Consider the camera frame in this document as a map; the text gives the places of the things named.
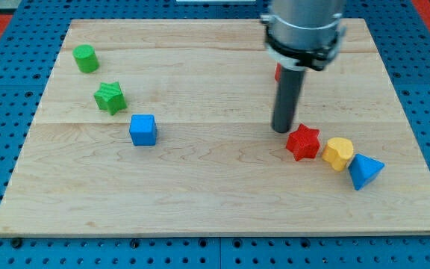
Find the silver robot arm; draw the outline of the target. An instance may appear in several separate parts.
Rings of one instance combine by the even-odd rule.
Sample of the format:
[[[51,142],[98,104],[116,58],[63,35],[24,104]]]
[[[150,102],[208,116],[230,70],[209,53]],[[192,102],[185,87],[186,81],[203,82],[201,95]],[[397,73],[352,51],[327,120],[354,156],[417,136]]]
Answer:
[[[325,69],[340,51],[345,0],[272,0],[261,15],[264,45],[284,68]]]

